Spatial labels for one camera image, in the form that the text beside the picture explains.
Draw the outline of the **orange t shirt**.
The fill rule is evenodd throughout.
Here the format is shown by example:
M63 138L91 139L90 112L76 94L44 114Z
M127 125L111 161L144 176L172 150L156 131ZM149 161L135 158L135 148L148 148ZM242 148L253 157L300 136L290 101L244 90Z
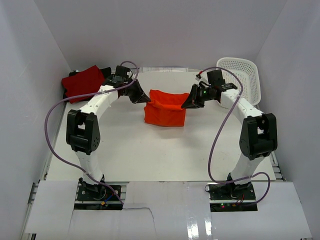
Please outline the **orange t shirt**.
M186 109L182 108L182 104L188 96L188 93L176 94L151 89L151 101L144 107L144 122L160 127L183 127Z

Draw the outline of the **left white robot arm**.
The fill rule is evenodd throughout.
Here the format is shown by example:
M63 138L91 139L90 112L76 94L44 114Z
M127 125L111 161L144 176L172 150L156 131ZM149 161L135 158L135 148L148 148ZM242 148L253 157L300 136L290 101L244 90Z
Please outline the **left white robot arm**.
M132 70L118 65L115 72L106 77L98 94L78 110L72 109L67 114L66 143L75 152L83 172L79 183L95 200L104 199L109 189L104 185L105 176L95 154L101 141L99 120L107 108L121 96L129 97L133 104L151 101Z

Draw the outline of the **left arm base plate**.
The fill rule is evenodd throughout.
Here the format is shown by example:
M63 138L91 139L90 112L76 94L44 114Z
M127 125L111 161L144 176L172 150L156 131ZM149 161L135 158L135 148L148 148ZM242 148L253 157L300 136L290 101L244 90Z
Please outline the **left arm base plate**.
M93 188L78 184L74 202L75 210L121 211L123 205L108 187L98 185Z

